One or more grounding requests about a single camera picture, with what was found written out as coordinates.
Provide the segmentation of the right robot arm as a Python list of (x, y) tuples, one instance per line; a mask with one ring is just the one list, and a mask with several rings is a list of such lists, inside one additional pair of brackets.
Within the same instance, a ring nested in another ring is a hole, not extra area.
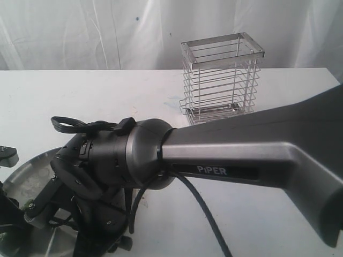
[(202, 208), (225, 256), (217, 223), (189, 178), (284, 190), (321, 240), (342, 230), (342, 86), (299, 103), (174, 128), (161, 119), (84, 123), (52, 117), (72, 134), (51, 161), (73, 193), (82, 236), (133, 233), (147, 190), (179, 179)]

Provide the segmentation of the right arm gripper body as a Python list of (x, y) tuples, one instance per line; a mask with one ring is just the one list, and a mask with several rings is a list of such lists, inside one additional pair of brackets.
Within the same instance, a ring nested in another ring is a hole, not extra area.
[(50, 163), (65, 190), (72, 193), (70, 214), (78, 229), (73, 256), (104, 256), (119, 248), (130, 251), (133, 242), (125, 232), (133, 190), (97, 181), (89, 162), (91, 149), (91, 141), (77, 134)]

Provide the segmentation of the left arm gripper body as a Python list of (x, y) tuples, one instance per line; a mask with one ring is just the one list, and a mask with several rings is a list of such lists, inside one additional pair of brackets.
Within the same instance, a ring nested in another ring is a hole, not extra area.
[(1, 255), (3, 256), (27, 256), (27, 224), (18, 206), (18, 201), (7, 196), (1, 183)]

